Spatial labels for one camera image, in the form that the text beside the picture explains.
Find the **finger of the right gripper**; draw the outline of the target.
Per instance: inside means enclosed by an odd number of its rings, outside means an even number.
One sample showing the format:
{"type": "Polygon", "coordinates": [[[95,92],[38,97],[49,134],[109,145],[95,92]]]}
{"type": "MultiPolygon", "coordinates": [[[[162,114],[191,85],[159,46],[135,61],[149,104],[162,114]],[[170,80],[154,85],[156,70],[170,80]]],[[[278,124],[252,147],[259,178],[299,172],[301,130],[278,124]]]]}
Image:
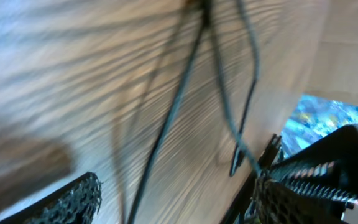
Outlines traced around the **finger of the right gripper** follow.
{"type": "Polygon", "coordinates": [[[273,165],[270,175],[302,199],[339,219],[358,200],[358,128],[345,125],[273,165]]]}

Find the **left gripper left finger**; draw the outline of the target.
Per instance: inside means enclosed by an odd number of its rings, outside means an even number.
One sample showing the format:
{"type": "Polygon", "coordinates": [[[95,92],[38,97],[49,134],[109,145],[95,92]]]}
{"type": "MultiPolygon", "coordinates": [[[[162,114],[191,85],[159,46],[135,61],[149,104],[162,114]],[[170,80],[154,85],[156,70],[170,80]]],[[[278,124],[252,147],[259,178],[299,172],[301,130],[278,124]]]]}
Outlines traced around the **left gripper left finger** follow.
{"type": "Polygon", "coordinates": [[[0,224],[91,224],[101,202],[101,182],[87,172],[0,224]]]}

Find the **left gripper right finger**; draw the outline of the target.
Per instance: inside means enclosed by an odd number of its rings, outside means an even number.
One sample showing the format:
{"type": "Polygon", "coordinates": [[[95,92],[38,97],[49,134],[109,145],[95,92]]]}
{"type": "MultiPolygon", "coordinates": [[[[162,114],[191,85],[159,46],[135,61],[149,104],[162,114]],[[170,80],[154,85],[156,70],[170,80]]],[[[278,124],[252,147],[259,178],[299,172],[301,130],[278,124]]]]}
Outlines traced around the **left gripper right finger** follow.
{"type": "Polygon", "coordinates": [[[325,220],[334,223],[337,220],[327,213],[318,217],[315,213],[322,211],[322,206],[302,199],[270,175],[270,168],[275,165],[273,157],[280,148],[280,139],[277,135],[272,137],[260,162],[253,158],[241,140],[236,142],[234,159],[238,161],[248,157],[257,170],[247,178],[226,212],[223,223],[232,223],[244,217],[245,208],[251,204],[255,205],[255,214],[262,223],[322,223],[325,220]]]}

